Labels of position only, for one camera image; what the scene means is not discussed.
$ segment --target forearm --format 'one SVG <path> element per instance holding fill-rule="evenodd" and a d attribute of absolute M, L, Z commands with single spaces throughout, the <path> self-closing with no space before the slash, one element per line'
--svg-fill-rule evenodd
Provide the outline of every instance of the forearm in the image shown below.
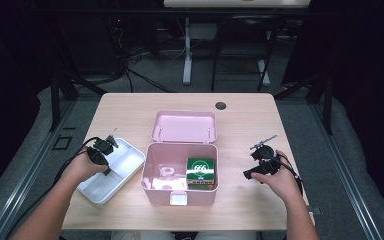
<path fill-rule="evenodd" d="M 285 201 L 287 219 L 288 240 L 319 239 L 307 206 L 301 196 Z"/>
<path fill-rule="evenodd" d="M 13 239 L 58 239 L 76 182 L 59 181 Z"/>

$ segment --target black chair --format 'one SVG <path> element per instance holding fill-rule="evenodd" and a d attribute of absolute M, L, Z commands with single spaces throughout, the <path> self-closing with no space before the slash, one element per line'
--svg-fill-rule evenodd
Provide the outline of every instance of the black chair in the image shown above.
<path fill-rule="evenodd" d="M 260 74 L 260 82 L 257 88 L 259 92 L 263 85 L 274 44 L 284 24 L 285 20 L 283 18 L 268 15 L 235 15 L 222 21 L 214 38 L 211 91 L 214 91 L 216 74 L 258 73 Z M 217 67 L 220 66 L 218 66 L 217 62 L 221 58 L 253 58 L 256 67 L 258 67 L 258 61 L 264 61 L 264 69 L 258 68 L 255 71 L 231 71 L 232 69 L 218 71 Z"/>

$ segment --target green box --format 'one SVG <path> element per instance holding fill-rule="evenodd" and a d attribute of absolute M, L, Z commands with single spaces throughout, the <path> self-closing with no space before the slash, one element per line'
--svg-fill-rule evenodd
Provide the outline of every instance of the green box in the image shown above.
<path fill-rule="evenodd" d="M 188 184 L 214 184 L 214 160 L 188 158 L 186 180 Z"/>

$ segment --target gray carpet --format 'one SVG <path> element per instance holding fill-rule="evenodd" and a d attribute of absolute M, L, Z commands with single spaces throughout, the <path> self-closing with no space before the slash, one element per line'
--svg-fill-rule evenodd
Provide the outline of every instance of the gray carpet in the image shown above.
<path fill-rule="evenodd" d="M 272 85 L 263 88 L 263 92 L 276 94 L 282 90 L 280 80 L 292 47 L 292 42 L 278 42 L 271 67 L 268 70 Z M 175 56 L 179 52 L 170 52 L 170 54 Z M 178 92 L 209 92 L 211 61 L 208 54 L 208 43 L 201 42 L 195 47 L 192 83 L 189 86 L 184 86 L 181 80 L 184 56 L 170 58 L 162 53 L 157 58 L 152 55 L 143 55 L 138 63 L 131 63 L 130 68 Z M 131 75 L 131 78 L 135 92 L 161 92 L 136 76 Z M 255 92 L 257 85 L 256 81 L 220 81 L 216 84 L 216 92 Z M 100 86 L 109 92 L 130 91 L 126 76 Z M 57 141 L 55 138 L 47 144 L 49 150 L 44 156 L 43 165 L 35 177 L 34 184 L 28 189 L 28 195 L 17 216 L 51 185 L 62 162 L 84 140 L 99 97 L 82 86 L 77 86 L 77 88 L 81 97 L 73 105 L 62 99 L 62 105 L 68 106 L 67 108 L 71 107 L 72 111 L 56 133 L 56 137 L 71 139 L 69 147 L 67 150 L 52 150 Z M 304 181 L 309 202 L 313 208 L 321 210 L 321 214 L 314 216 L 317 231 L 322 239 L 366 239 L 364 228 L 338 176 L 331 149 L 325 140 L 323 131 L 318 127 L 319 119 L 302 98 L 305 92 L 305 90 L 300 90 L 290 99 L 277 101 L 277 105 Z M 42 106 L 35 125 L 0 180 L 0 214 L 17 183 L 40 152 L 39 148 L 49 138 L 50 90 L 45 89 L 39 94 L 39 98 Z M 364 155 L 358 139 L 346 118 L 345 111 L 336 101 L 334 101 L 332 114 L 334 138 L 384 239 L 384 200 L 365 171 Z M 64 231 L 62 235 L 74 240 L 110 239 L 110 234 L 105 231 Z M 265 232 L 263 236 L 264 239 L 282 239 L 284 232 Z"/>

